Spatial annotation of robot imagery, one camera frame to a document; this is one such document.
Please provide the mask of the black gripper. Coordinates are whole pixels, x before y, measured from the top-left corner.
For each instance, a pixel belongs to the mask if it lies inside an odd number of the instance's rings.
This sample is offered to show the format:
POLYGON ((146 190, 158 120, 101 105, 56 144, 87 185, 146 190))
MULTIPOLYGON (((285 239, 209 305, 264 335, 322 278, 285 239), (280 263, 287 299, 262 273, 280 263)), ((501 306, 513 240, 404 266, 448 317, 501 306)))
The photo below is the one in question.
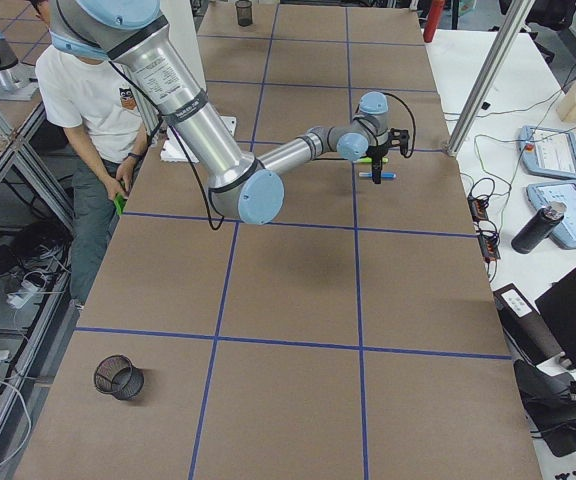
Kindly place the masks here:
POLYGON ((383 158, 387 155, 389 146, 384 143, 376 146, 369 146, 367 157, 371 161, 371 178, 374 184, 381 184, 381 171, 383 168, 383 158))

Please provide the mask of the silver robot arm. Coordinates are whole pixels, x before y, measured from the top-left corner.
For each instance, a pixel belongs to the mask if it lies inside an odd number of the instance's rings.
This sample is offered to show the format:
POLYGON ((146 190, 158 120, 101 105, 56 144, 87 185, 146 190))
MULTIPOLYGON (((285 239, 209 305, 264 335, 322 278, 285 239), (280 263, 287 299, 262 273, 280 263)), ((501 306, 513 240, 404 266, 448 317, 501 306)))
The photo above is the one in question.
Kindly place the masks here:
POLYGON ((204 89, 169 39, 169 22, 157 1, 53 1, 50 33, 60 51, 110 60, 133 75, 169 127, 208 172, 208 200, 217 214, 266 224, 284 201, 281 174, 336 152, 351 162, 368 157, 371 179, 380 183, 382 160, 409 134, 389 125, 381 92, 362 96, 347 126, 313 127, 256 157, 240 149, 204 89))

